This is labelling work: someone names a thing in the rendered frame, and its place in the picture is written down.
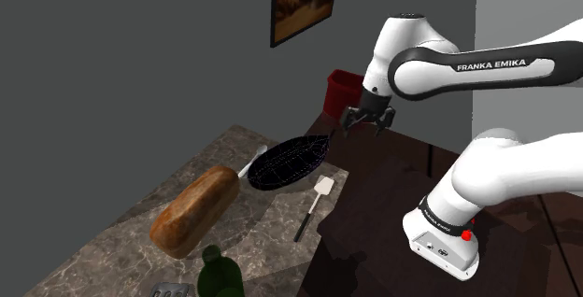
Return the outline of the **black frying pan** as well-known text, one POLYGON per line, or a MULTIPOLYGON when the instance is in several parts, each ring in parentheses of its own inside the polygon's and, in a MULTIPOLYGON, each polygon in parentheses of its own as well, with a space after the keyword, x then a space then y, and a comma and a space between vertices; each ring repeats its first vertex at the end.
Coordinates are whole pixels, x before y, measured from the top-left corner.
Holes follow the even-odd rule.
POLYGON ((335 129, 281 142, 260 155, 249 167, 247 180, 258 191, 274 191, 307 177, 325 160, 335 129))

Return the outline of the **white spoon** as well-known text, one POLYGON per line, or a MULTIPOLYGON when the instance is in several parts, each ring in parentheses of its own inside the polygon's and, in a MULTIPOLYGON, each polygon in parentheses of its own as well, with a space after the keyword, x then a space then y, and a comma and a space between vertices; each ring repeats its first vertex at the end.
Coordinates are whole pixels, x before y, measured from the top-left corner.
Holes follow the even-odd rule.
POLYGON ((247 172, 249 171, 249 168, 253 165, 253 163, 261 156, 263 155, 266 151, 268 150, 268 147, 266 145, 261 145, 256 149, 255 155, 250 159, 250 161, 238 172, 238 177, 239 178, 243 178, 247 172))

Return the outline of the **red bin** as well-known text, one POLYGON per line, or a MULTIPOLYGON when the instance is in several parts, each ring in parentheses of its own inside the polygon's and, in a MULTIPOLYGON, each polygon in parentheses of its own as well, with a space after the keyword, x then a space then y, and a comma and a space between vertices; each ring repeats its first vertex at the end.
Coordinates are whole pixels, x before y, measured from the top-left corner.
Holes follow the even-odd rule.
POLYGON ((338 125, 347 106, 357 106, 362 95, 363 76, 335 69, 327 78, 322 114, 338 125))

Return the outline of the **green glass bottle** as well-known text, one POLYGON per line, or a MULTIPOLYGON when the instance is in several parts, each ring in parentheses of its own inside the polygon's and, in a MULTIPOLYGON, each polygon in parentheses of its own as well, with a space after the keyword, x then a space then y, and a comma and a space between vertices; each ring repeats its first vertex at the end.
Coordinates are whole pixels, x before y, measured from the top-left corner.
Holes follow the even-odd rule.
POLYGON ((197 279, 199 297, 245 297, 239 265, 221 254, 216 245, 203 250, 204 266, 197 279))

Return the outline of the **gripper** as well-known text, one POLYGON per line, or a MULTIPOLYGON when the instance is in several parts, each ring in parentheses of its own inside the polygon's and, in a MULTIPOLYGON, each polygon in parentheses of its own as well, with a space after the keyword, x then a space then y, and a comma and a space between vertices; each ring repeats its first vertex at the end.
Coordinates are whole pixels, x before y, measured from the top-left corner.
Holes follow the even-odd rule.
POLYGON ((391 97, 382 96, 373 92, 363 91, 357 107, 346 107, 340 118, 340 126, 347 133, 352 126, 363 122, 375 122, 377 127, 375 136, 391 127, 395 109, 390 106, 391 97))

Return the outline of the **brown bread loaf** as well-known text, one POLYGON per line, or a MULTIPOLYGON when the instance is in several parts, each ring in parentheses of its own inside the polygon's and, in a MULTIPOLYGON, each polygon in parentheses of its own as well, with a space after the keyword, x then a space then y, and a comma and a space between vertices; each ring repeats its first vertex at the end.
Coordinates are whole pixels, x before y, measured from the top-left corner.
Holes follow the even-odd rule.
POLYGON ((232 204, 239 190, 236 171, 221 165, 211 167, 152 223, 150 240, 174 259, 187 257, 232 204))

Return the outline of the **grey metal grater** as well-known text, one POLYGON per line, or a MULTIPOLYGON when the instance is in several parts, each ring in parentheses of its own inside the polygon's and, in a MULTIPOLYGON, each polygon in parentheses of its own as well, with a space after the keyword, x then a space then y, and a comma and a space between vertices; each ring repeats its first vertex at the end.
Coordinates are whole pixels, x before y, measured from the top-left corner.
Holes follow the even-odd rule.
POLYGON ((149 293, 149 297, 188 297, 190 285, 187 283, 158 282, 149 293))

